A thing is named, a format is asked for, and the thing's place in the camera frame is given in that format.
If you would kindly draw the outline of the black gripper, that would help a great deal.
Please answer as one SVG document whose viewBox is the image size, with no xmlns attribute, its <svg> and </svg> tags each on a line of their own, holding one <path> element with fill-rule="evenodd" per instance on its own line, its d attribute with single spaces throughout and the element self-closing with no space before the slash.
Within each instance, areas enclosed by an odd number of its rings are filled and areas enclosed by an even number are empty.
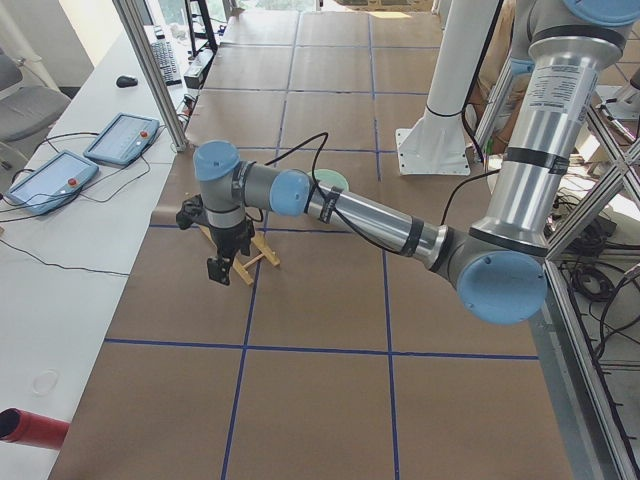
<svg viewBox="0 0 640 480">
<path fill-rule="evenodd" d="M 244 256 L 250 255 L 253 221 L 243 219 L 239 224 L 230 228 L 210 226 L 209 231 L 217 252 L 215 257 L 207 259 L 208 277 L 216 283 L 228 286 L 230 284 L 230 270 L 237 253 L 240 252 Z"/>
</svg>

